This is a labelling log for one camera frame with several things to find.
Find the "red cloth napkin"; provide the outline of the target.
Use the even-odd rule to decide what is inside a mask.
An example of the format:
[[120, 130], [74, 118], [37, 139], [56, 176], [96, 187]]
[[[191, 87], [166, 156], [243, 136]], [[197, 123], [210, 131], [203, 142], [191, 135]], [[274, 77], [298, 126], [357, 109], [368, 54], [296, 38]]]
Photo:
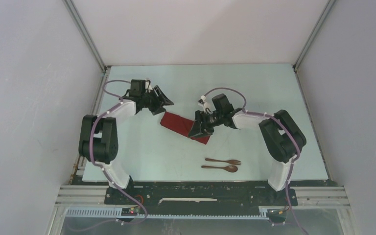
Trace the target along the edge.
[[160, 125], [168, 130], [171, 130], [179, 135], [182, 135], [188, 139], [193, 141], [197, 141], [201, 144], [206, 145], [210, 139], [210, 137], [202, 137], [202, 138], [190, 138], [188, 136], [194, 121], [191, 119], [187, 119], [185, 117], [179, 116], [174, 113], [165, 112], [161, 121]]

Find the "brown wooden fork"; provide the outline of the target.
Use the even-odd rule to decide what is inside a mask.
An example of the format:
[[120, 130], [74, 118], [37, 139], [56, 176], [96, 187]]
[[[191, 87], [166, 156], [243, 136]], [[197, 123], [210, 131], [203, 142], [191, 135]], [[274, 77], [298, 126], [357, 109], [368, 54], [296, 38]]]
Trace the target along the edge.
[[239, 160], [217, 160], [217, 159], [211, 159], [211, 158], [205, 158], [205, 161], [207, 162], [219, 162], [219, 163], [227, 163], [230, 165], [241, 165], [241, 161]]

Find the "brown wooden spoon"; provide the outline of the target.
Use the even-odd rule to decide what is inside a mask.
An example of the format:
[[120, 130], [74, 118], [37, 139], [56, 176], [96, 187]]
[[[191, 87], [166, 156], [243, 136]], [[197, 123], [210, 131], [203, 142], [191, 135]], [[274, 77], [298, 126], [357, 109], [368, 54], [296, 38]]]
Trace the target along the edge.
[[202, 165], [201, 168], [203, 169], [222, 169], [224, 171], [235, 173], [238, 171], [238, 167], [236, 165], [227, 165], [227, 166], [210, 166], [210, 165]]

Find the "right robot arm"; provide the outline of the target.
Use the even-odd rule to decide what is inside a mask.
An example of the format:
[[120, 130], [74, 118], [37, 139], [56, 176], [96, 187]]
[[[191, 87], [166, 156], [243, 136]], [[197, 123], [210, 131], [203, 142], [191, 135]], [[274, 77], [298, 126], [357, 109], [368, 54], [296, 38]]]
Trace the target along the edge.
[[279, 204], [285, 198], [283, 189], [290, 183], [292, 166], [306, 145], [306, 138], [291, 115], [286, 110], [269, 115], [249, 112], [243, 108], [236, 109], [225, 94], [212, 98], [214, 111], [210, 110], [204, 95], [198, 103], [202, 109], [195, 112], [189, 138], [211, 136], [215, 127], [220, 125], [261, 132], [267, 150], [274, 160], [268, 178], [271, 188], [265, 191], [265, 198], [272, 205]]

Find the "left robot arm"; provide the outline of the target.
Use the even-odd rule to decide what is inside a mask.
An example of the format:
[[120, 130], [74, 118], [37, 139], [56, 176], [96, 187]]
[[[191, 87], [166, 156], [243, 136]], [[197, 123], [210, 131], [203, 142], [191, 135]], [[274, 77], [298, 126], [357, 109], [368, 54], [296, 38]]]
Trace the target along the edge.
[[116, 197], [124, 204], [133, 202], [135, 190], [129, 187], [131, 176], [122, 166], [114, 167], [119, 151], [118, 125], [147, 108], [152, 115], [166, 111], [174, 103], [159, 86], [152, 86], [149, 79], [132, 79], [125, 95], [115, 95], [117, 104], [98, 115], [85, 115], [82, 119], [78, 153], [101, 169], [113, 188]]

